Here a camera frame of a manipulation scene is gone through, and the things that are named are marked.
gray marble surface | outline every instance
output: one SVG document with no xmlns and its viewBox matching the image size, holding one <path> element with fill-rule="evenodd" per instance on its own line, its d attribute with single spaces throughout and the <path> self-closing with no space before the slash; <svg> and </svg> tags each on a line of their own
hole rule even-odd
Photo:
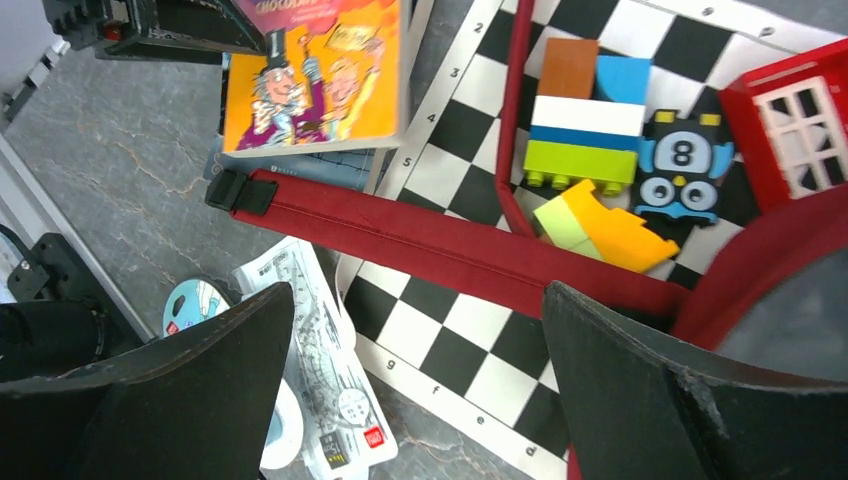
<svg viewBox="0 0 848 480">
<path fill-rule="evenodd" d="M 415 105 L 470 3 L 436 1 L 412 74 Z M 754 3 L 848 32 L 842 0 Z M 203 205 L 200 174 L 217 126 L 219 87 L 217 67 L 115 63 L 71 52 L 5 133 L 160 333 L 163 304 L 176 283 L 202 275 L 232 288 L 229 273 L 281 238 Z M 329 269 L 331 254 L 320 256 Z M 400 454 L 373 468 L 371 478 L 526 478 L 379 380 L 372 382 Z M 269 477 L 309 478 L 300 463 Z"/>
</svg>

chessboard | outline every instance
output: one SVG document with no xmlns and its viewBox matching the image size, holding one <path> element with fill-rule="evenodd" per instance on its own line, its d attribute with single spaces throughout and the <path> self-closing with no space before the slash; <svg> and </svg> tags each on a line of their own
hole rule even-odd
<svg viewBox="0 0 848 480">
<path fill-rule="evenodd" d="M 518 1 L 474 1 L 378 195 L 508 230 L 494 172 Z M 528 218 L 560 193 L 529 187 L 522 171 L 552 37 L 598 39 L 603 55 L 653 59 L 646 121 L 657 108 L 721 113 L 717 92 L 740 74 L 840 38 L 731 0 L 537 0 L 512 174 Z M 742 162 L 737 155 L 720 184 L 715 225 L 648 220 L 681 246 L 648 275 L 694 288 L 759 215 Z M 627 193 L 603 201 L 629 207 Z M 565 477 L 559 391 L 568 386 L 556 383 L 538 319 L 351 257 L 339 264 L 337 288 L 367 370 L 531 477 Z"/>
</svg>

green block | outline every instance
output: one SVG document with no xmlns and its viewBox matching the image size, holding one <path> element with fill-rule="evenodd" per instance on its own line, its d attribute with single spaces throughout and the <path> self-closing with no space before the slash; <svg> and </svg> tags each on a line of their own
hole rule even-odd
<svg viewBox="0 0 848 480">
<path fill-rule="evenodd" d="M 598 251 L 597 248 L 595 248 L 595 245 L 592 244 L 591 240 L 586 240 L 585 242 L 575 245 L 569 248 L 568 250 L 574 253 L 579 253 L 580 255 L 589 258 L 594 258 L 595 260 L 604 261 L 604 259 L 601 257 L 601 253 Z"/>
<path fill-rule="evenodd" d="M 534 210 L 533 215 L 551 242 L 559 248 L 570 250 L 574 245 L 589 240 L 562 195 Z"/>
<path fill-rule="evenodd" d="M 604 194 L 617 195 L 633 183 L 636 161 L 636 152 L 530 140 L 524 172 L 533 187 L 550 180 L 553 188 L 562 190 L 588 178 L 602 185 Z"/>
</svg>

white wall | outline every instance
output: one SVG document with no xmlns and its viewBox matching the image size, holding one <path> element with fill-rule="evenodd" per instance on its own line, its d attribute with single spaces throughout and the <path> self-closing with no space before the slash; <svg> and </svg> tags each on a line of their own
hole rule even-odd
<svg viewBox="0 0 848 480">
<path fill-rule="evenodd" d="M 44 18 L 41 0 L 0 0 L 0 93 L 20 84 L 44 50 L 60 38 Z"/>
</svg>

black buckle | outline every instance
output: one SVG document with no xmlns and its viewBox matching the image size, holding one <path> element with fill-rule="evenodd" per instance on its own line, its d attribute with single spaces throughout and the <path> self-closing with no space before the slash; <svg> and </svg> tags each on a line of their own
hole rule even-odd
<svg viewBox="0 0 848 480">
<path fill-rule="evenodd" d="M 243 210 L 264 215 L 277 193 L 277 184 L 250 180 L 235 170 L 223 170 L 206 189 L 207 205 L 225 212 Z"/>
</svg>

